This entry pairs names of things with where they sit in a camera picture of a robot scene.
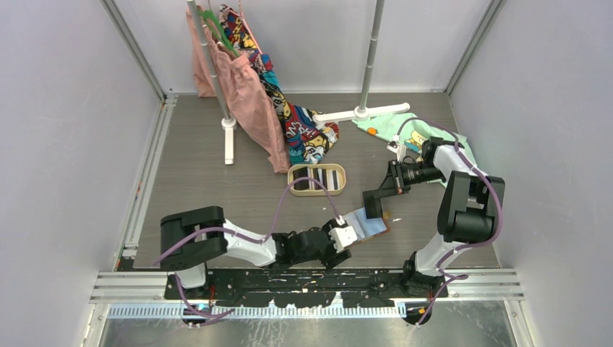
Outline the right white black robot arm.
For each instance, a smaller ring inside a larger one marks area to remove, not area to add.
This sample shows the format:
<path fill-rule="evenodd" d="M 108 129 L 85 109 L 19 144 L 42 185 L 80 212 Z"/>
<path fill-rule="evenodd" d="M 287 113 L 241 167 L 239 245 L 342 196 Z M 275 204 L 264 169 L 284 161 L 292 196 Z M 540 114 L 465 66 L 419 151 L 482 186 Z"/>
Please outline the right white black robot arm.
<path fill-rule="evenodd" d="M 422 145 L 419 161 L 389 161 L 380 186 L 362 194 L 366 217 L 383 215 L 382 199 L 405 194 L 414 184 L 436 180 L 446 184 L 437 232 L 405 261 L 400 277 L 400 287 L 412 297 L 441 288 L 446 267 L 460 254 L 492 241 L 500 229 L 504 180 L 478 169 L 463 147 L 440 137 Z"/>

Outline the brown leather card holder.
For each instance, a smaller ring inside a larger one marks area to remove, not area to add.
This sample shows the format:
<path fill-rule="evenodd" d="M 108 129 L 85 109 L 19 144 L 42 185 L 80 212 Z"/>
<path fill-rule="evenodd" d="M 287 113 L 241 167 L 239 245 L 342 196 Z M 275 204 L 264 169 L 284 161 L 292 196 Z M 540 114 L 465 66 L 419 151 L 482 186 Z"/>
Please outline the brown leather card holder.
<path fill-rule="evenodd" d="M 390 230 L 385 219 L 368 218 L 364 208 L 346 213 L 343 218 L 356 233 L 356 239 L 350 244 L 351 247 L 386 234 Z"/>

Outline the beige oval card tray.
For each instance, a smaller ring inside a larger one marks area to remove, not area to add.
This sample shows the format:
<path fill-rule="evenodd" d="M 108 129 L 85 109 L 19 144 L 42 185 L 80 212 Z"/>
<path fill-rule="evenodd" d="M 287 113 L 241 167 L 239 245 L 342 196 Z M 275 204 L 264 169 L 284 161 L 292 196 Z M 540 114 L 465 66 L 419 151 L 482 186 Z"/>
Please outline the beige oval card tray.
<path fill-rule="evenodd" d="M 289 191 L 298 197 L 339 195 L 346 186 L 345 169 L 338 164 L 301 164 L 287 173 Z"/>

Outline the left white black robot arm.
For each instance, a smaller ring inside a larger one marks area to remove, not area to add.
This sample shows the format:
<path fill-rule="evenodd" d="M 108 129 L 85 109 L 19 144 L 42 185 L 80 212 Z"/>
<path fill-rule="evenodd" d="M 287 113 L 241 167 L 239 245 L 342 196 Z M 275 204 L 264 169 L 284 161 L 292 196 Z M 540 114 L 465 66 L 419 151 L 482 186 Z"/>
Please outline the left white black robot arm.
<path fill-rule="evenodd" d="M 355 228 L 342 217 L 307 231 L 266 236 L 230 222 L 218 206 L 162 218 L 160 236 L 161 254 L 154 265 L 175 273 L 184 291 L 195 299 L 210 291 L 206 263 L 217 257 L 233 257 L 273 270 L 311 261 L 330 269 L 351 256 L 349 247 L 358 240 Z"/>

